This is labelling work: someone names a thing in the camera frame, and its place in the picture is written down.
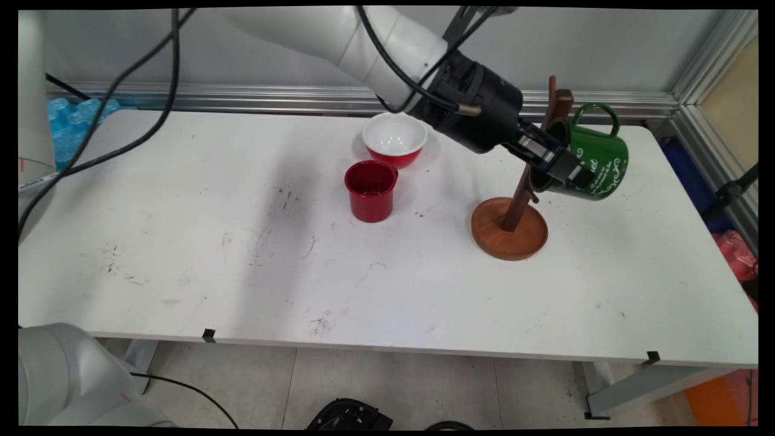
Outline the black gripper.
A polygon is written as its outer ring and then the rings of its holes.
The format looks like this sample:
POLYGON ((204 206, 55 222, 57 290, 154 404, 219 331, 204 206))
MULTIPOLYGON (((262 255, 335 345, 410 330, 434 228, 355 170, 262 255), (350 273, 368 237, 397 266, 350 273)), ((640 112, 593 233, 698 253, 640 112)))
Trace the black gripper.
POLYGON ((435 131, 476 154, 504 145, 516 156, 527 156, 534 190, 592 190, 593 143, 598 132, 551 122, 545 132, 521 119, 523 92, 488 67, 454 50, 430 82, 428 92, 453 108, 424 97, 421 120, 435 131))

